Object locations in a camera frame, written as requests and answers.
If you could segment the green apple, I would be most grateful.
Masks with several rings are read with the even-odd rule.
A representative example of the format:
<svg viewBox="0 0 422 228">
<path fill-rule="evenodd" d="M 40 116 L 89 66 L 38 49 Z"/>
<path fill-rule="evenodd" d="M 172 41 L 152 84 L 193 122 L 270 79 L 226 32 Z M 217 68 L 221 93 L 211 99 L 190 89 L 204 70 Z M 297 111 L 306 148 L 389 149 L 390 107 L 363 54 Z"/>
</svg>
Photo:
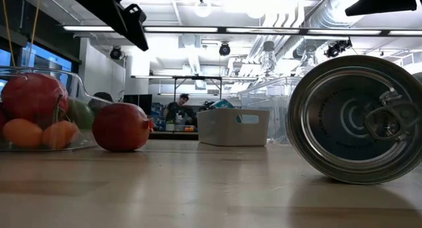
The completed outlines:
<svg viewBox="0 0 422 228">
<path fill-rule="evenodd" d="M 87 103 L 69 98 L 67 117 L 74 122 L 79 129 L 91 129 L 94 122 L 94 113 Z"/>
</svg>

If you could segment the white plastic basket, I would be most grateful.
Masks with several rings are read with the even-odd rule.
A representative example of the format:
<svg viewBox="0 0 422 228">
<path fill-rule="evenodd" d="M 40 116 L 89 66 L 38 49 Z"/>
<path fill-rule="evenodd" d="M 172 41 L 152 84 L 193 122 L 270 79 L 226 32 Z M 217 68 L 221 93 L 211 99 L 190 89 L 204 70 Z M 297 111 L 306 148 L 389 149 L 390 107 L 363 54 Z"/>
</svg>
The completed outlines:
<svg viewBox="0 0 422 228">
<path fill-rule="evenodd" d="M 270 112 L 217 108 L 197 113 L 198 140 L 214 146 L 265 146 Z"/>
</svg>

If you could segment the black monitor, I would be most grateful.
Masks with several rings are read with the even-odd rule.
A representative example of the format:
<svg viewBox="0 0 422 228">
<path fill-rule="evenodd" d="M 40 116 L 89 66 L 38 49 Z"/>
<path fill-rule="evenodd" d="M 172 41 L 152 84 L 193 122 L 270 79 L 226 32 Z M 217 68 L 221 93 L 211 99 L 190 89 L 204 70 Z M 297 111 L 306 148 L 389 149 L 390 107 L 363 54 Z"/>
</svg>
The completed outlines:
<svg viewBox="0 0 422 228">
<path fill-rule="evenodd" d="M 152 94 L 124 95 L 123 101 L 139 106 L 147 115 L 152 111 Z"/>
</svg>

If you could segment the black ceiling track lamp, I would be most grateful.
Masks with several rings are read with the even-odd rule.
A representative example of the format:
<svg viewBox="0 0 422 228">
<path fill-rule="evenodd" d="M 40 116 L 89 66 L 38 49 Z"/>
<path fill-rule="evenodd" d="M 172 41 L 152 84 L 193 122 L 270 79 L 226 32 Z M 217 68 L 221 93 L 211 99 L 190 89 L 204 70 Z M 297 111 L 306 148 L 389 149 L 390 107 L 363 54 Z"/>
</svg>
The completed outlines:
<svg viewBox="0 0 422 228">
<path fill-rule="evenodd" d="M 324 51 L 324 55 L 327 58 L 334 58 L 352 46 L 351 40 L 338 40 L 328 46 L 328 49 Z"/>
</svg>

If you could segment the clear plastic fruit bin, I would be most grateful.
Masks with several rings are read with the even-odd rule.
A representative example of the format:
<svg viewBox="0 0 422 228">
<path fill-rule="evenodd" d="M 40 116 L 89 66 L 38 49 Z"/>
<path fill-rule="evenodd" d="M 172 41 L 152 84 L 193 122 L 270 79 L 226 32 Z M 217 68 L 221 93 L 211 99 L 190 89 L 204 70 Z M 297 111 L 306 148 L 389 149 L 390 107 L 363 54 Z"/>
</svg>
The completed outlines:
<svg viewBox="0 0 422 228">
<path fill-rule="evenodd" d="M 91 99 L 96 99 L 96 97 L 91 96 L 86 92 L 82 79 L 77 74 L 72 73 L 72 75 L 74 76 L 74 80 L 75 80 L 75 83 L 77 83 L 77 85 L 75 86 L 75 88 L 72 88 L 71 93 L 68 93 L 69 98 L 75 98 L 87 104 Z M 10 117 L 5 110 L 4 112 L 7 116 L 7 122 L 14 119 Z M 65 113 L 65 116 L 62 119 L 60 119 L 60 121 L 62 120 L 71 121 L 67 117 L 67 113 Z M 18 147 L 18 146 L 13 145 L 8 140 L 6 140 L 5 137 L 3 136 L 3 133 L 0 132 L 0 152 L 54 152 L 54 151 L 88 148 L 88 147 L 92 147 L 96 145 L 96 141 L 94 140 L 94 136 L 92 134 L 92 129 L 79 129 L 79 130 L 80 130 L 80 134 L 78 135 L 76 140 L 71 142 L 65 149 L 62 149 L 62 150 L 50 150 L 46 146 L 38 146 L 37 148 Z"/>
</svg>

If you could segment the clear plastic storage box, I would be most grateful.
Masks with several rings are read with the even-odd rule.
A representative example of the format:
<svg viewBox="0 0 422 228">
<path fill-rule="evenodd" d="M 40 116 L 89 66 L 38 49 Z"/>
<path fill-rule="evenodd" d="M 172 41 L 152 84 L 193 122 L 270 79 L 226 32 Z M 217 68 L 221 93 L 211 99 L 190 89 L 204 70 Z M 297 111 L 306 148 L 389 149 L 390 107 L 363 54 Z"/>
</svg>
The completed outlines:
<svg viewBox="0 0 422 228">
<path fill-rule="evenodd" d="M 283 76 L 261 82 L 237 95 L 243 109 L 267 110 L 270 112 L 268 143 L 289 144 L 286 118 L 291 95 L 301 80 L 297 76 Z"/>
</svg>

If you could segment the blue lit window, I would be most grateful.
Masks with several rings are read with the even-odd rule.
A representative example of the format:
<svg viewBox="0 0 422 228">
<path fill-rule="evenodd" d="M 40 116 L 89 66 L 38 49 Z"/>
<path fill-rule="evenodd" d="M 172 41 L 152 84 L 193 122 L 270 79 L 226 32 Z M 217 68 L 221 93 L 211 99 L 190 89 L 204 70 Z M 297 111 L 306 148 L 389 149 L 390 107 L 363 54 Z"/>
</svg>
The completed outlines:
<svg viewBox="0 0 422 228">
<path fill-rule="evenodd" d="M 0 93 L 12 77 L 29 72 L 51 75 L 66 87 L 68 93 L 77 85 L 72 75 L 74 64 L 69 60 L 29 42 L 13 53 L 16 55 L 0 45 Z"/>
</svg>

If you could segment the clear flask with grey cap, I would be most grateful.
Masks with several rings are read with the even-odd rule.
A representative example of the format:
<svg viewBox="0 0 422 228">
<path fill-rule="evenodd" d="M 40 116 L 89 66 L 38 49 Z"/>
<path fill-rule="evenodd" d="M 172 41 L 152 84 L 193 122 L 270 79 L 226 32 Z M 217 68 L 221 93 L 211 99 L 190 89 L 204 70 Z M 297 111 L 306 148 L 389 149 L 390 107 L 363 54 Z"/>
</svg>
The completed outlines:
<svg viewBox="0 0 422 228">
<path fill-rule="evenodd" d="M 276 68 L 276 58 L 274 53 L 274 42 L 266 41 L 263 44 L 261 58 L 261 69 L 265 74 L 272 74 Z"/>
<path fill-rule="evenodd" d="M 319 60 L 316 55 L 317 47 L 314 43 L 308 43 L 303 52 L 299 66 L 295 69 L 295 76 L 303 77 L 317 65 Z"/>
</svg>

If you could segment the person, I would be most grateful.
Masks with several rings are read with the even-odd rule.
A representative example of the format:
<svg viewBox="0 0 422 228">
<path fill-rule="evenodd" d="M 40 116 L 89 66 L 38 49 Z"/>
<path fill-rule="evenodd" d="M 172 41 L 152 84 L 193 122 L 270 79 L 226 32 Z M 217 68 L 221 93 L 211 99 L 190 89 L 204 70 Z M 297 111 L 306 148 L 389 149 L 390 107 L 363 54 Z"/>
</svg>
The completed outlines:
<svg viewBox="0 0 422 228">
<path fill-rule="evenodd" d="M 166 123 L 173 123 L 177 126 L 197 126 L 196 113 L 191 106 L 186 105 L 188 100 L 188 94 L 181 94 L 177 101 L 167 105 L 164 110 Z"/>
</svg>

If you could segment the large silver pull-tab can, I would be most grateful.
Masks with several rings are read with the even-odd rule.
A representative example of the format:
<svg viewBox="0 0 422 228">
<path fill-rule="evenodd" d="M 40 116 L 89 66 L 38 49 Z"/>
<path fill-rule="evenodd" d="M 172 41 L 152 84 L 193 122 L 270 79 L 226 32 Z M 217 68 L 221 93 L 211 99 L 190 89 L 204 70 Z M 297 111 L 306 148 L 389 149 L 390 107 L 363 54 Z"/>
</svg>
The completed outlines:
<svg viewBox="0 0 422 228">
<path fill-rule="evenodd" d="M 333 179 L 392 181 L 422 163 L 422 83 L 377 57 L 325 61 L 296 85 L 286 130 L 297 152 Z"/>
</svg>

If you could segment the red apple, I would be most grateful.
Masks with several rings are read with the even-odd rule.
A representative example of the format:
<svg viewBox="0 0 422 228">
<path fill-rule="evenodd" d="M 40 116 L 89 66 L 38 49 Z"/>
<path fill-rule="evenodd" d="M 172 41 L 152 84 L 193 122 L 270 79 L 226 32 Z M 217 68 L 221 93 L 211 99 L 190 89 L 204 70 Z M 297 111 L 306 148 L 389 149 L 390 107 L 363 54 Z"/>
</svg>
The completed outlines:
<svg viewBox="0 0 422 228">
<path fill-rule="evenodd" d="M 35 72 L 9 79 L 1 99 L 10 117 L 26 119 L 42 128 L 62 119 L 69 108 L 66 87 L 51 75 Z"/>
</svg>

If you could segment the red pomegranate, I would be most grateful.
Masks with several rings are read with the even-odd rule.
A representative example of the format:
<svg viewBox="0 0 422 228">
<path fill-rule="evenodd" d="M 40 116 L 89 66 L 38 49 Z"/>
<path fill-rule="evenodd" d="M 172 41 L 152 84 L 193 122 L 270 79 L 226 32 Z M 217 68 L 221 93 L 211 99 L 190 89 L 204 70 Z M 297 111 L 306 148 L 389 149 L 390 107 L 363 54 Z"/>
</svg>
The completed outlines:
<svg viewBox="0 0 422 228">
<path fill-rule="evenodd" d="M 148 141 L 154 124 L 137 105 L 113 103 L 96 115 L 92 133 L 96 143 L 110 152 L 132 152 Z"/>
</svg>

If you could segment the orange mandarin bunch with stem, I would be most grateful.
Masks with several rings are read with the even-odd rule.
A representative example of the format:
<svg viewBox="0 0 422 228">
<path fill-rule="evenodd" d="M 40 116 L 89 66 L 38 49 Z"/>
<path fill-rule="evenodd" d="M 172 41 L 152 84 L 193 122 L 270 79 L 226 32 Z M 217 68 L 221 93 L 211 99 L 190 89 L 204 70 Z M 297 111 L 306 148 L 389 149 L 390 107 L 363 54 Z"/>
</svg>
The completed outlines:
<svg viewBox="0 0 422 228">
<path fill-rule="evenodd" d="M 76 140 L 80 130 L 74 122 L 59 120 L 59 114 L 65 112 L 59 107 L 62 97 L 63 95 L 59 94 L 53 111 L 52 124 L 46 129 L 26 119 L 13 119 L 3 126 L 2 133 L 5 139 L 23 148 L 46 146 L 50 150 L 65 149 Z"/>
</svg>

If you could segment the long ceiling light bar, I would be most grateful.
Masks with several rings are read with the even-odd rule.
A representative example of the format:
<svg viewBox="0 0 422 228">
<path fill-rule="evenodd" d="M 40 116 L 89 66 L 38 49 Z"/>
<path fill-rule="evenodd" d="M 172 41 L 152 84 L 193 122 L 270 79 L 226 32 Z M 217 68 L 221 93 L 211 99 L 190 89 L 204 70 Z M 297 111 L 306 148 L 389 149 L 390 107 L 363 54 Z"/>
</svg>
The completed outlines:
<svg viewBox="0 0 422 228">
<path fill-rule="evenodd" d="M 360 36 L 360 37 L 422 37 L 422 30 L 359 29 L 359 28 L 264 28 L 264 27 L 204 27 L 146 26 L 146 33 L 170 34 L 245 34 L 288 36 Z"/>
</svg>

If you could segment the round pendant lamp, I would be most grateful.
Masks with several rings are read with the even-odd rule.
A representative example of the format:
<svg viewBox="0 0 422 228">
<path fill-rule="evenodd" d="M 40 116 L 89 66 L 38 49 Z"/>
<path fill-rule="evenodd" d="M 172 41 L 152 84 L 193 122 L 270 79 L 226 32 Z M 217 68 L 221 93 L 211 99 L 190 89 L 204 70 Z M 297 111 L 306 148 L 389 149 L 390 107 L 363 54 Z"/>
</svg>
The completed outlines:
<svg viewBox="0 0 422 228">
<path fill-rule="evenodd" d="M 212 12 L 212 5 L 208 0 L 198 0 L 195 3 L 194 12 L 197 16 L 205 18 Z"/>
</svg>

